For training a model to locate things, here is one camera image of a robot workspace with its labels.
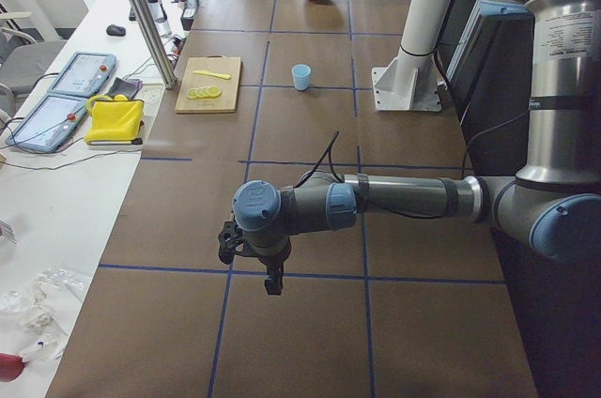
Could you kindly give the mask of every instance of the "tablet screen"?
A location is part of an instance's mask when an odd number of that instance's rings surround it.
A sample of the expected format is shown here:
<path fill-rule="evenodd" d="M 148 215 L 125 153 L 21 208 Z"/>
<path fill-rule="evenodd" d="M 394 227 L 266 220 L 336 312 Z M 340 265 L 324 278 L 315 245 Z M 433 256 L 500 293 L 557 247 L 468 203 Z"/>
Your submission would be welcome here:
<path fill-rule="evenodd" d="M 97 80 L 100 66 L 106 63 L 106 56 L 78 54 L 70 63 L 67 71 L 53 86 L 58 93 L 80 93 Z"/>
<path fill-rule="evenodd" d="M 15 145 L 49 145 L 57 133 L 64 130 L 67 115 L 75 113 L 81 106 L 81 100 L 49 96 L 15 133 Z"/>

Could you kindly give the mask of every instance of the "white desk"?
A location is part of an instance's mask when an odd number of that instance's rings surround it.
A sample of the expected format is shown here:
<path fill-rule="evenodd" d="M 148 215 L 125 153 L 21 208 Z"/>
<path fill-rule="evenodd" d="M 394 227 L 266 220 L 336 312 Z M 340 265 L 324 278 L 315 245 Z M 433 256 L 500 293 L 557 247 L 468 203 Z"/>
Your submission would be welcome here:
<path fill-rule="evenodd" d="M 174 34 L 182 35 L 175 5 L 166 6 Z M 63 51 L 48 72 L 62 69 L 78 51 L 115 54 L 114 77 L 123 77 L 136 70 L 150 57 L 137 22 L 128 21 L 128 0 L 98 0 L 90 9 Z M 127 29 L 123 38 L 106 35 L 110 23 Z M 158 111 L 164 87 L 156 68 L 145 69 L 140 78 L 145 88 L 138 97 L 146 102 L 145 138 Z M 36 87 L 18 116 L 25 116 L 41 99 L 53 78 L 44 79 Z M 91 126 L 89 118 L 75 132 L 83 136 Z M 5 146 L 8 131 L 0 137 Z M 128 151 L 139 146 L 128 146 Z M 110 146 L 96 149 L 83 141 L 61 153 L 52 155 L 26 154 L 15 148 L 3 148 L 0 153 L 7 162 L 32 168 L 55 167 L 86 157 L 114 151 Z M 0 167 L 0 220 L 12 225 L 17 245 L 0 237 L 0 294 L 18 289 L 29 279 L 48 268 L 72 268 L 92 275 L 111 234 L 117 212 L 130 185 L 140 159 L 140 152 L 118 153 L 108 157 L 83 161 L 56 171 L 31 171 L 8 165 Z M 0 352 L 17 353 L 24 346 L 14 334 L 0 331 Z M 36 398 L 45 395 L 58 360 L 32 362 L 16 380 L 0 383 L 0 396 Z"/>

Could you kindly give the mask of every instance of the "blue cup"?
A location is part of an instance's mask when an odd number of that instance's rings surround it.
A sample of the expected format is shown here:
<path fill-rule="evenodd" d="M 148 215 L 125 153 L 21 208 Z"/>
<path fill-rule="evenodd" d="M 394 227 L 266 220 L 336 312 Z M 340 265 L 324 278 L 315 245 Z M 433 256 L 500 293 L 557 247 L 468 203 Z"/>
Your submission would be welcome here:
<path fill-rule="evenodd" d="M 292 67 L 292 82 L 294 83 L 294 87 L 299 91 L 309 88 L 309 84 L 311 83 L 311 67 L 303 64 Z"/>

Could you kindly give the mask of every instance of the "yellow cloth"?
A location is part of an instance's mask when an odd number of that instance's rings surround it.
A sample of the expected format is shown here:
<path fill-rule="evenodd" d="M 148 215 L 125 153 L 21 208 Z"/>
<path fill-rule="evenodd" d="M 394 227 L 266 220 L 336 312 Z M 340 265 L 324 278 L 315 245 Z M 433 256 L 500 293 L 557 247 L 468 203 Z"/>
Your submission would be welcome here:
<path fill-rule="evenodd" d="M 122 95 L 114 99 L 100 95 L 89 99 L 87 111 L 92 117 L 92 128 L 84 137 L 86 143 L 130 142 L 138 136 L 144 102 Z"/>

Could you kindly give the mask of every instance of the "computer mouse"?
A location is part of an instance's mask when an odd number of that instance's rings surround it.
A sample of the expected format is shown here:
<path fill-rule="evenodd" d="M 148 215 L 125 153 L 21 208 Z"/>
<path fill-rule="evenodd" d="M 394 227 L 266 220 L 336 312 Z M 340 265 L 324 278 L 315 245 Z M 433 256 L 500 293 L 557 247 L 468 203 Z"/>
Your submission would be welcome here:
<path fill-rule="evenodd" d="M 123 37 L 125 36 L 125 27 L 111 24 L 106 28 L 106 34 L 110 35 L 111 37 Z"/>

